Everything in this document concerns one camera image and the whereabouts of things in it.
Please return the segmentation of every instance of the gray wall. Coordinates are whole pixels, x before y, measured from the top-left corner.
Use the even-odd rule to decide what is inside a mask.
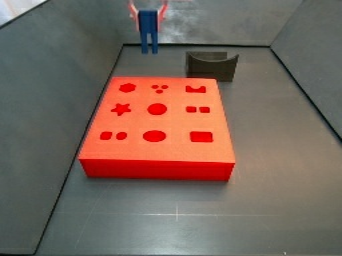
[[[272,48],[342,137],[342,1],[307,0]]]
[[[82,13],[81,0],[70,1],[65,5],[65,14],[75,21],[86,21],[87,29],[97,27],[97,31],[103,31],[103,24],[109,24],[121,31],[125,43],[140,43],[136,24],[129,17],[128,1],[86,1],[87,8],[93,11],[90,16]],[[270,46],[301,2],[303,0],[172,0],[160,34],[161,42]],[[161,7],[160,0],[136,0],[136,3],[138,8]]]
[[[50,1],[0,31],[0,253],[35,252],[122,47],[93,3]]]

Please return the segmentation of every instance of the shape sorter board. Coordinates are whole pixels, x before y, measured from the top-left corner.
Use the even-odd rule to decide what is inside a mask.
[[[236,156],[217,81],[113,78],[79,160],[89,177],[229,180]]]

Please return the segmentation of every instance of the cutout hole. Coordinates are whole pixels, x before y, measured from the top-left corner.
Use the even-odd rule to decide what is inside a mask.
[[[188,112],[189,112],[189,113],[197,113],[197,107],[194,107],[194,106],[188,106]]]
[[[117,140],[125,140],[128,138],[128,133],[126,132],[119,132],[117,134]]]
[[[133,112],[133,110],[130,109],[130,104],[118,103],[111,112],[117,112],[118,116],[122,116],[125,113]]]
[[[136,84],[129,83],[129,84],[124,84],[124,85],[121,85],[121,89],[119,89],[119,90],[121,90],[122,92],[129,93],[129,92],[136,91],[136,88],[137,88],[137,85],[136,85]]]
[[[150,141],[150,142],[160,142],[164,141],[166,139],[166,133],[162,131],[149,131],[145,133],[144,135],[145,140]]]
[[[188,93],[206,93],[208,88],[206,86],[201,86],[200,88],[193,88],[190,85],[186,86],[186,92]]]
[[[103,132],[101,135],[101,140],[110,140],[113,138],[113,132]]]
[[[190,133],[192,142],[214,142],[213,133],[212,132],[192,132]]]
[[[152,115],[164,115],[168,111],[168,106],[162,103],[156,103],[150,105],[148,110]]]
[[[201,113],[210,113],[210,107],[200,107]]]

